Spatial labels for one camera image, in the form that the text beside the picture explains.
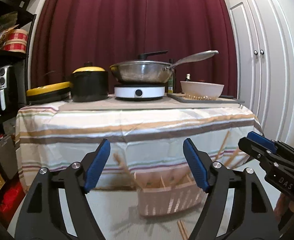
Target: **bottle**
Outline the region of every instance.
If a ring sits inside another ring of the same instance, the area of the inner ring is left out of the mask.
[[[174,60],[169,59],[169,63],[173,64]],[[173,88],[175,87],[175,71],[173,71],[173,74],[171,75],[170,79],[168,80],[168,93],[173,93]]]
[[[189,73],[186,75],[186,80],[185,81],[191,81],[190,80],[190,74]]]

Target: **striped tablecloth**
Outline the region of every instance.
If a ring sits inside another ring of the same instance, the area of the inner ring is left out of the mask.
[[[182,144],[188,137],[212,159],[236,167],[248,159],[237,149],[239,139],[253,130],[261,132],[257,118],[244,106],[60,111],[63,104],[27,106],[17,114],[16,155],[25,190],[40,167],[64,169],[95,151],[103,138],[111,142],[111,153],[118,153],[134,172],[186,163]],[[97,187],[112,189],[130,184],[111,155]]]

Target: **wok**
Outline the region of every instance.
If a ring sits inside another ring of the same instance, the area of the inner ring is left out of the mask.
[[[165,54],[168,51],[145,53],[138,60],[124,61],[110,66],[116,80],[122,84],[165,84],[177,65],[201,61],[219,52],[208,50],[182,58],[174,64],[161,61],[146,60],[148,56]]]

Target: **round box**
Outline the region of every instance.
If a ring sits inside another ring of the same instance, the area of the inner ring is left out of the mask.
[[[3,50],[26,53],[26,43],[21,41],[7,41]]]
[[[7,41],[20,41],[27,44],[27,40],[28,32],[23,29],[12,30],[7,36]]]

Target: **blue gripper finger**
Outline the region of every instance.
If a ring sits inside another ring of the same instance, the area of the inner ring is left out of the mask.
[[[104,139],[98,146],[96,158],[93,160],[85,175],[84,190],[88,193],[91,189],[95,188],[103,168],[110,155],[110,142]]]
[[[273,154],[277,153],[277,149],[272,141],[269,139],[257,134],[256,132],[249,132],[247,135],[247,138],[260,144],[261,146],[267,148],[269,151],[271,151]]]
[[[207,192],[209,189],[207,170],[201,162],[197,154],[198,150],[195,148],[191,139],[188,138],[184,141],[183,152],[197,186],[202,188],[204,192]]]

